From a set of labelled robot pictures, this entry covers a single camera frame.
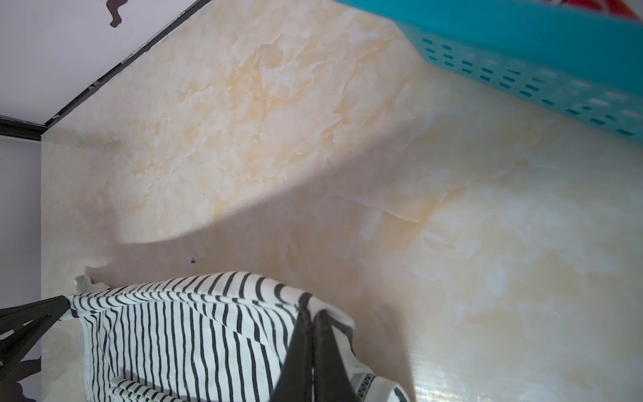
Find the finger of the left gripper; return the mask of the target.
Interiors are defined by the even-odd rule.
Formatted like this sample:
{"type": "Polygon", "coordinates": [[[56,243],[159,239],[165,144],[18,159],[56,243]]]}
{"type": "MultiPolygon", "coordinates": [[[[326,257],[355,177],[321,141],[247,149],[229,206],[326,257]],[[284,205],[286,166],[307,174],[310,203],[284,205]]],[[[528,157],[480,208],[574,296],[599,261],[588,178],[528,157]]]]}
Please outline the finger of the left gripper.
{"type": "Polygon", "coordinates": [[[67,298],[56,296],[1,310],[1,380],[69,309],[67,298]]]}

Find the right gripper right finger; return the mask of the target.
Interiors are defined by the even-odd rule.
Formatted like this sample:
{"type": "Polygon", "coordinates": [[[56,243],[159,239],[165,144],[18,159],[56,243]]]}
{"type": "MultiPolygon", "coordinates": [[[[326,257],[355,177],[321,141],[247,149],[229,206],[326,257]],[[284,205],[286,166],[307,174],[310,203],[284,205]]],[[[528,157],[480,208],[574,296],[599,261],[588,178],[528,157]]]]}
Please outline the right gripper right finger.
{"type": "Polygon", "coordinates": [[[326,311],[313,322],[314,395],[321,402],[358,401],[326,311]]]}

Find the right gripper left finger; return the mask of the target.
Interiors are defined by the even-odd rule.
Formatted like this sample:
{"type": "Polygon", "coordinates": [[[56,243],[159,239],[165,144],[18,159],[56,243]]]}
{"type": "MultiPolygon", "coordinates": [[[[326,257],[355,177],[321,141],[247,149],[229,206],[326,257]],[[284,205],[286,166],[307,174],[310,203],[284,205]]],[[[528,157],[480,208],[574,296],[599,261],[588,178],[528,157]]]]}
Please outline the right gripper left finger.
{"type": "Polygon", "coordinates": [[[270,402],[312,402],[313,324],[308,301],[299,301],[296,326],[270,402]]]}

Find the black white striped tank top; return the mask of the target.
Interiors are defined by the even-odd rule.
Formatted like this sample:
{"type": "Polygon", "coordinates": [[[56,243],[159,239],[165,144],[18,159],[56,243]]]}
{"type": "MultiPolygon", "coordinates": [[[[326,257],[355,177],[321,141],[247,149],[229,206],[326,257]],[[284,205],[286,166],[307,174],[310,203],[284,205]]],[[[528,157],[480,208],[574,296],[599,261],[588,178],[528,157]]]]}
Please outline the black white striped tank top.
{"type": "Polygon", "coordinates": [[[90,401],[270,401],[298,316],[326,311],[358,401],[405,401],[353,351],[353,320],[312,294],[249,272],[110,289],[80,276],[66,319],[85,340],[90,401]]]}

